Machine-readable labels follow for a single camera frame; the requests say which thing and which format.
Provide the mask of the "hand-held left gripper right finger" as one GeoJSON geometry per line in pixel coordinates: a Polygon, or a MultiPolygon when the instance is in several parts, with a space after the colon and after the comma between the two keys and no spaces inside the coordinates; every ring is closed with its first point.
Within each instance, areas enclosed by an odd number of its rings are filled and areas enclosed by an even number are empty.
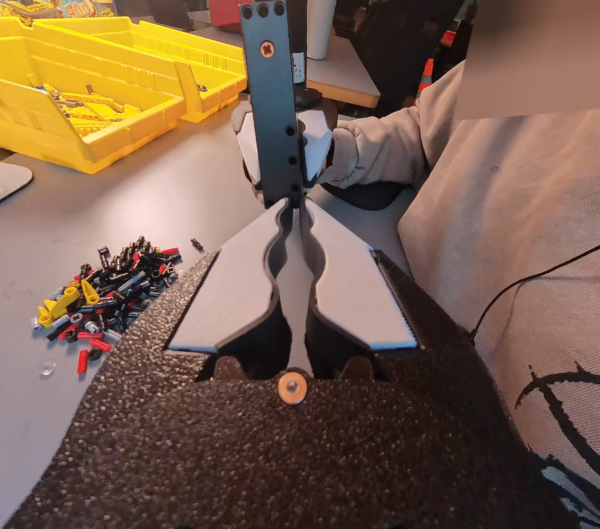
{"type": "Polygon", "coordinates": [[[302,252],[312,273],[305,347],[315,378],[339,378],[350,359],[418,352],[418,340],[378,253],[306,198],[302,252]]]}

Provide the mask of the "person's beige hoodie torso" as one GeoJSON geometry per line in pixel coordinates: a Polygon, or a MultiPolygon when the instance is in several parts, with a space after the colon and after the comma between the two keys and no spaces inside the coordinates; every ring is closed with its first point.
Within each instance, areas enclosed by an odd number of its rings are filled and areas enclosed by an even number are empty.
{"type": "MultiPolygon", "coordinates": [[[[473,330],[503,288],[599,246],[598,109],[419,116],[430,174],[399,233],[457,324],[473,330]]],[[[475,346],[546,480],[599,528],[599,251],[501,295],[475,346]]]]}

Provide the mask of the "heap of yellow grey pieces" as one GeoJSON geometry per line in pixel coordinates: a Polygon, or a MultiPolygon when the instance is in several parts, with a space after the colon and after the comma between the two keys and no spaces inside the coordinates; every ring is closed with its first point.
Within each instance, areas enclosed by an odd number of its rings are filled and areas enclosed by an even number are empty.
{"type": "Polygon", "coordinates": [[[58,90],[48,83],[33,84],[33,87],[53,98],[81,137],[134,118],[142,112],[137,106],[122,104],[113,98],[101,96],[93,91],[90,85],[86,87],[87,93],[58,90]]]}

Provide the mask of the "white background table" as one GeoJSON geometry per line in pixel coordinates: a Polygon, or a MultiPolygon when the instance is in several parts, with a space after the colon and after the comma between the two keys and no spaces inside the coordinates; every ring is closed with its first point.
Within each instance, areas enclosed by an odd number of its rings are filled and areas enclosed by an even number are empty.
{"type": "Polygon", "coordinates": [[[306,60],[307,86],[325,98],[373,109],[380,92],[348,39],[331,36],[325,60],[306,60]]]}

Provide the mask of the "person's right forearm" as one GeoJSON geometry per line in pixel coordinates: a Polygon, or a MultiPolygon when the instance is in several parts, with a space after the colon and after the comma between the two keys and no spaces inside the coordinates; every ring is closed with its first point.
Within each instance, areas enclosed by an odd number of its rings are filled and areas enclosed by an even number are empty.
{"type": "Polygon", "coordinates": [[[338,120],[331,161],[317,183],[346,189],[379,181],[419,188],[450,141],[465,61],[427,87],[416,105],[382,118],[338,120]]]}

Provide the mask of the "black office chair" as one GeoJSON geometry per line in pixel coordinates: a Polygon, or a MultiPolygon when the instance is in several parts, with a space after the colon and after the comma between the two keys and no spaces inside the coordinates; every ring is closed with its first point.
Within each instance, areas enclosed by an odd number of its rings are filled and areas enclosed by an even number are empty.
{"type": "Polygon", "coordinates": [[[372,4],[353,45],[380,92],[372,112],[398,111],[465,0],[387,0],[372,4]]]}

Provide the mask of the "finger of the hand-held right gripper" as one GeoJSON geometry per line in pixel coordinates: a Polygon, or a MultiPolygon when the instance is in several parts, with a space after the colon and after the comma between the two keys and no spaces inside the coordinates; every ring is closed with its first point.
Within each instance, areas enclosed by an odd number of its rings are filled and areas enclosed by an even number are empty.
{"type": "Polygon", "coordinates": [[[261,187],[258,145],[251,113],[236,116],[236,138],[242,152],[245,173],[254,187],[261,187]]]}
{"type": "Polygon", "coordinates": [[[301,111],[297,120],[302,133],[304,186],[314,186],[326,165],[333,131],[329,128],[325,112],[321,109],[301,111]]]}

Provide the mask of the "pile of small building pieces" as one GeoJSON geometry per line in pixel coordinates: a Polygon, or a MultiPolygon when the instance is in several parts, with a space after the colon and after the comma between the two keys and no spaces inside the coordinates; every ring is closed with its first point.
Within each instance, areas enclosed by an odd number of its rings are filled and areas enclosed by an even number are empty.
{"type": "Polygon", "coordinates": [[[67,285],[43,301],[31,321],[32,331],[43,333],[50,344],[74,348],[79,378],[176,283],[169,281],[169,274],[182,262],[179,248],[161,249],[143,235],[113,256],[107,247],[97,252],[99,265],[81,265],[67,285]]]}

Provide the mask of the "grey desk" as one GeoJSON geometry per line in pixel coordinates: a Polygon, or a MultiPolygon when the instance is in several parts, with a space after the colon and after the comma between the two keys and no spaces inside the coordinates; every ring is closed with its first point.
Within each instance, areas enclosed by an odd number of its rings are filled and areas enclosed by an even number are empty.
{"type": "Polygon", "coordinates": [[[31,318],[97,249],[144,235],[180,249],[185,272],[261,215],[230,124],[233,103],[177,128],[95,175],[22,155],[34,180],[1,203],[1,525],[49,464],[98,365],[76,374],[72,346],[50,344],[31,318]],[[41,376],[46,361],[56,362],[41,376]]]}

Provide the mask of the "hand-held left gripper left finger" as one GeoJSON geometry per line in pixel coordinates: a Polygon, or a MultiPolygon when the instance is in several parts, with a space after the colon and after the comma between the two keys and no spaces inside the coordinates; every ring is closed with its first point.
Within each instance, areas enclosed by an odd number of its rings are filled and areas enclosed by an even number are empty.
{"type": "Polygon", "coordinates": [[[292,331],[277,278],[287,261],[292,205],[271,206],[218,251],[166,348],[234,356],[248,378],[272,378],[288,367],[292,331]]]}

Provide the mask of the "yellow storage bin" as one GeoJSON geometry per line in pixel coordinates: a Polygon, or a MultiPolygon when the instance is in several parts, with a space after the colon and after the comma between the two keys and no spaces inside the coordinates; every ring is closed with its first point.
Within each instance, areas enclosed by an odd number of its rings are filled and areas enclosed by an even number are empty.
{"type": "Polygon", "coordinates": [[[44,19],[38,23],[175,61],[187,110],[183,120],[198,123],[235,101],[247,87],[240,47],[129,17],[44,19]],[[208,92],[200,93],[197,84],[208,92]]]}
{"type": "Polygon", "coordinates": [[[1,147],[94,174],[166,133],[186,111],[176,64],[49,28],[44,38],[1,39],[1,147]],[[80,136],[58,103],[32,85],[101,96],[141,112],[80,136]]]}

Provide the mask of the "black perforated building block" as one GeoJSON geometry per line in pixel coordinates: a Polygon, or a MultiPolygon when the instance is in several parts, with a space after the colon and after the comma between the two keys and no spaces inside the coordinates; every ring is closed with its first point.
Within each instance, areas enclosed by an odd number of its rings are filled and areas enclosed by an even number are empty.
{"type": "Polygon", "coordinates": [[[295,109],[292,53],[285,0],[240,7],[259,180],[267,208],[303,196],[301,134],[295,109]]]}

